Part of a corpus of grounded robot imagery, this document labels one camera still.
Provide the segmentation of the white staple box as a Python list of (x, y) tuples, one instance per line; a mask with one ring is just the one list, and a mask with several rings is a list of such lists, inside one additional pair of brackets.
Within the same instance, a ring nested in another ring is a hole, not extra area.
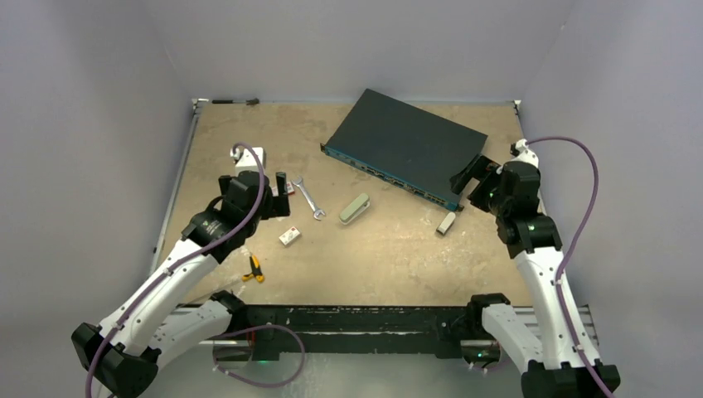
[(302, 233), (300, 230), (295, 226), (292, 226), (279, 237), (279, 241), (283, 246), (288, 247), (299, 239), (301, 235)]

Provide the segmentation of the green and white stapler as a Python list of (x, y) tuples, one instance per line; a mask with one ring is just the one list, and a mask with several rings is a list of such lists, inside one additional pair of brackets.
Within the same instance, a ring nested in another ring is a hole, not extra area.
[(362, 214), (371, 204), (371, 199), (368, 194), (361, 193), (351, 203), (349, 203), (339, 214), (339, 221), (343, 225), (348, 225), (353, 222), (360, 214)]

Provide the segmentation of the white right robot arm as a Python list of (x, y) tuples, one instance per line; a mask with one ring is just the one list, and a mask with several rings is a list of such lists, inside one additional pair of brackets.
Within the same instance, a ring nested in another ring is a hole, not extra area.
[(495, 216), (497, 234), (532, 297), (541, 334), (519, 322), (504, 294), (472, 296), (449, 331), (491, 335), (520, 369), (525, 397), (612, 397), (621, 384), (618, 368), (602, 362), (578, 314), (556, 224), (538, 209), (536, 160), (498, 165), (479, 155), (462, 177), (478, 180), (468, 200)]

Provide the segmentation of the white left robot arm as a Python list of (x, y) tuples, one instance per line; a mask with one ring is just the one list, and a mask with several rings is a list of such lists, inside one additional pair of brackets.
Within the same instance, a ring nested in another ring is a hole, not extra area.
[(109, 316), (97, 325), (80, 324), (70, 339), (86, 369), (84, 394), (99, 383), (112, 397), (138, 397), (159, 371), (196, 344), (212, 337), (254, 336), (268, 325), (248, 320), (248, 308), (234, 294), (213, 293), (194, 312), (169, 320), (183, 296), (221, 265), (256, 232), (259, 223), (290, 214), (287, 176), (269, 179), (257, 171), (221, 176), (221, 193), (195, 214), (166, 259)]

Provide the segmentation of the red staple box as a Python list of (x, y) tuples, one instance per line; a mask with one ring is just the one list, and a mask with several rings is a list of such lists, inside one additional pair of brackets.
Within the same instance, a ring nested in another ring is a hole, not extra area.
[[(272, 186), (272, 187), (271, 187), (271, 191), (272, 191), (272, 195), (273, 195), (274, 197), (277, 197), (277, 196), (279, 195), (279, 189), (278, 189), (277, 186)], [(287, 182), (287, 183), (286, 183), (286, 192), (287, 192), (289, 195), (293, 195), (293, 194), (294, 194), (294, 187), (293, 187), (293, 184), (292, 184), (291, 182)]]

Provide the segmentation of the silver open-end wrench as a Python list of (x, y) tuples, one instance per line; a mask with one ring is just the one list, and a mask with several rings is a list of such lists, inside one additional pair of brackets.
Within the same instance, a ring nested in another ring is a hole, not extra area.
[(321, 221), (323, 219), (323, 217), (326, 215), (326, 213), (313, 200), (313, 197), (311, 196), (308, 189), (304, 185), (303, 178), (298, 177), (296, 179), (293, 179), (292, 184), (303, 194), (303, 197), (305, 198), (307, 203), (310, 205), (312, 212), (313, 212), (313, 218), (317, 221)]

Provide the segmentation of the yellow black pliers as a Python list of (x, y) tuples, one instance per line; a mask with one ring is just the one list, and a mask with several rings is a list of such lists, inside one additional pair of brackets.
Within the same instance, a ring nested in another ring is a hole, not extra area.
[(255, 279), (258, 283), (263, 283), (265, 281), (264, 273), (261, 269), (260, 262), (255, 255), (249, 256), (250, 272), (248, 274), (243, 274), (241, 280), (243, 282)]

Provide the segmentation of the dark blue network switch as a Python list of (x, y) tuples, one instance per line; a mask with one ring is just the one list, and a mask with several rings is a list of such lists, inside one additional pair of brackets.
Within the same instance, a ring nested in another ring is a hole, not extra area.
[(461, 211), (451, 176), (480, 155), (487, 135), (366, 89), (320, 149), (328, 157), (424, 198)]

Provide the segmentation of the black screwdriver at wall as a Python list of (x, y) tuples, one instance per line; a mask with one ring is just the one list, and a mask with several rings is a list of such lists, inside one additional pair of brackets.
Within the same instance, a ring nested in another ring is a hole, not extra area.
[(260, 103), (258, 98), (253, 99), (212, 99), (212, 104), (244, 104), (246, 106), (255, 106)]

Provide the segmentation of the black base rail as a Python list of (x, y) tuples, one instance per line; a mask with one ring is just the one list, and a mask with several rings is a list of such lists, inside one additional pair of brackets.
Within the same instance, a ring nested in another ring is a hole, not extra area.
[(226, 331), (264, 361), (305, 351), (426, 354), (488, 366), (501, 356), (497, 341), (467, 307), (246, 304), (228, 319)]

